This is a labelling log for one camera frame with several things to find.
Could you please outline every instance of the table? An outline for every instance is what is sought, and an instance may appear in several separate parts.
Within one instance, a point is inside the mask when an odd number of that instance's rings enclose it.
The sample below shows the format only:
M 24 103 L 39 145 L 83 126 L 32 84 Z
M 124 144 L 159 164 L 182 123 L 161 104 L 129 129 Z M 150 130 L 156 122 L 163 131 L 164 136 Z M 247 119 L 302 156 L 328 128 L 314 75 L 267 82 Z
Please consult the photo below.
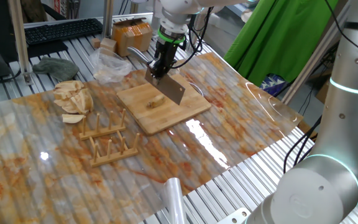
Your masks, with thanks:
M 150 14 L 141 14 L 151 19 Z M 114 19 L 126 19 L 126 17 L 115 17 Z M 51 57 L 67 58 L 74 61 L 80 67 L 80 74 L 77 79 L 86 82 L 92 80 L 91 65 L 89 54 L 93 51 L 90 46 L 92 37 L 71 39 L 65 42 L 69 50 L 49 55 Z M 147 57 L 151 58 L 154 54 L 152 44 Z M 212 51 L 208 46 L 204 46 L 202 53 Z M 179 51 L 178 59 L 186 57 L 186 53 Z M 128 57 L 133 65 L 133 69 L 144 68 L 136 59 Z M 32 58 L 31 64 L 38 63 L 40 58 Z M 11 64 L 16 69 L 19 65 Z M 34 75 L 35 85 L 26 86 L 24 81 L 17 79 L 13 83 L 0 84 L 0 101 L 29 96 L 34 93 L 53 89 L 57 83 L 46 75 Z M 213 180 L 210 180 L 201 187 L 190 192 L 184 197 L 186 216 L 190 223 L 216 223 L 238 208 L 244 207 L 248 211 L 256 206 L 269 194 L 273 193 L 281 177 L 282 164 L 285 153 L 293 143 L 302 135 L 299 129 L 294 129 L 287 137 L 277 141 L 257 154 L 250 155 L 250 159 L 240 162 L 231 169 L 223 172 Z M 310 148 L 312 142 L 308 142 L 306 147 Z M 144 217 L 143 223 L 168 223 L 168 211 L 163 209 L 151 217 Z M 344 221 L 344 223 L 358 223 L 358 208 Z

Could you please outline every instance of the wooden block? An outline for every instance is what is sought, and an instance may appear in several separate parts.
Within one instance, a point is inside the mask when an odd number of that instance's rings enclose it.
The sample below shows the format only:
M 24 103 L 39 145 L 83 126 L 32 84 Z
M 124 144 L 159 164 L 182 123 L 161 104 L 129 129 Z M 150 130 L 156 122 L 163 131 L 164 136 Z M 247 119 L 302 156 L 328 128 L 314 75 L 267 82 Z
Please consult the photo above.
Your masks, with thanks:
M 100 48 L 100 40 L 98 38 L 93 38 L 91 43 L 94 48 Z
M 136 122 L 148 135 L 163 131 L 211 108 L 211 104 L 185 78 L 181 75 L 173 75 L 172 78 L 186 88 L 180 105 L 167 98 L 163 105 L 149 108 L 147 106 L 149 101 L 161 95 L 161 92 L 149 83 L 117 94 Z
M 103 157 L 96 158 L 96 161 L 91 159 L 89 161 L 89 163 L 91 164 L 91 167 L 94 168 L 97 166 L 108 164 L 110 162 L 118 161 L 120 159 L 125 159 L 125 158 L 131 157 L 131 156 L 136 156 L 138 154 L 139 154 L 139 151 L 137 149 L 128 149 L 128 150 L 125 150 L 122 153 L 122 155 L 121 155 L 121 152 L 115 152 L 115 153 L 110 154 L 110 158 L 108 156 L 103 156 Z
M 80 138 L 81 140 L 87 140 L 89 139 L 90 137 L 92 138 L 96 138 L 96 137 L 100 137 L 100 136 L 105 136 L 105 135 L 108 135 L 108 134 L 112 134 L 112 133 L 115 133 L 117 131 L 123 131 L 125 130 L 125 126 L 120 126 L 120 125 L 115 125 L 115 126 L 112 126 L 111 129 L 109 129 L 108 127 L 107 128 L 99 128 L 99 131 L 96 131 L 96 130 L 87 130 L 85 132 L 85 135 L 83 133 L 80 133 Z
M 116 52 L 116 45 L 117 45 L 117 42 L 115 40 L 112 40 L 112 39 L 109 39 L 109 38 L 104 38 L 102 40 L 102 42 L 100 43 L 100 47 L 108 49 L 108 50 L 112 51 L 113 53 Z

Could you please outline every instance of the plastic bag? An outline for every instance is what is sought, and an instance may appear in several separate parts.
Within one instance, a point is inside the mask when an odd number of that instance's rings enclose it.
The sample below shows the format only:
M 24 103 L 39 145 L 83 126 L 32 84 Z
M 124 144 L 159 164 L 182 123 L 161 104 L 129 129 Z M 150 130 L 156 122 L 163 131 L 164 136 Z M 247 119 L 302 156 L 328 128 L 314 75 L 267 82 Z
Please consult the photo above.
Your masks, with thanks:
M 102 84 L 109 82 L 121 82 L 124 76 L 132 70 L 132 65 L 127 60 L 122 59 L 114 52 L 99 48 L 90 55 L 93 65 L 93 76 Z

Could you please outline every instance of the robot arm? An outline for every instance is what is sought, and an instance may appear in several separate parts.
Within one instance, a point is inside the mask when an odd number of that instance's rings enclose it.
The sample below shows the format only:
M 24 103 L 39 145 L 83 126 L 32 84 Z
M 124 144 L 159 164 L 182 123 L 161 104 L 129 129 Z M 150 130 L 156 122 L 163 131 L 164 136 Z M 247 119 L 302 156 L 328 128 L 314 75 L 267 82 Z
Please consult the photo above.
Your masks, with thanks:
M 358 0 L 344 33 L 358 45 Z M 341 39 L 319 138 L 246 224 L 340 223 L 358 204 L 358 48 Z
M 175 54 L 185 35 L 193 14 L 213 6 L 226 6 L 246 0 L 161 0 L 163 17 L 158 30 L 154 59 L 147 63 L 145 79 L 178 105 L 185 88 L 172 80 L 167 73 L 175 68 Z

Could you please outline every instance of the metal frame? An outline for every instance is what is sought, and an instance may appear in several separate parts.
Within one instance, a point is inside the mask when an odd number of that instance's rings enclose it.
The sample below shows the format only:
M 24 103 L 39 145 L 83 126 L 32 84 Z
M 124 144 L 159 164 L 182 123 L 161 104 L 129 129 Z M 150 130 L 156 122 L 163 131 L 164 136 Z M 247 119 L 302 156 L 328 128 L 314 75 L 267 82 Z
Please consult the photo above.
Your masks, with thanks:
M 341 26 L 345 23 L 347 16 L 349 15 L 349 8 L 350 8 L 350 1 L 346 3 L 341 13 L 338 15 L 337 20 Z M 303 68 L 302 72 L 298 75 L 295 82 L 291 86 L 290 90 L 282 99 L 282 102 L 286 105 L 289 105 L 294 98 L 295 94 L 299 91 L 299 89 L 305 84 L 307 79 L 309 78 L 311 72 L 316 67 L 317 64 L 321 61 L 324 53 L 327 51 L 331 42 L 339 35 L 339 31 L 336 27 L 336 24 L 333 23 L 332 26 L 329 28 L 327 34 L 324 36 L 320 44 L 317 46 L 316 50 L 314 51 L 313 55 L 309 59 L 308 63 Z
M 139 4 L 131 2 L 131 14 L 137 14 L 137 11 L 139 10 Z
M 22 15 L 22 6 L 20 0 L 8 0 L 9 10 L 11 12 L 12 24 L 16 39 L 16 50 L 19 56 L 20 69 L 26 84 L 31 85 L 32 80 L 28 72 L 31 72 L 29 56 L 27 54 L 27 43 L 24 35 L 24 23 Z
M 104 0 L 102 39 L 111 36 L 114 0 Z

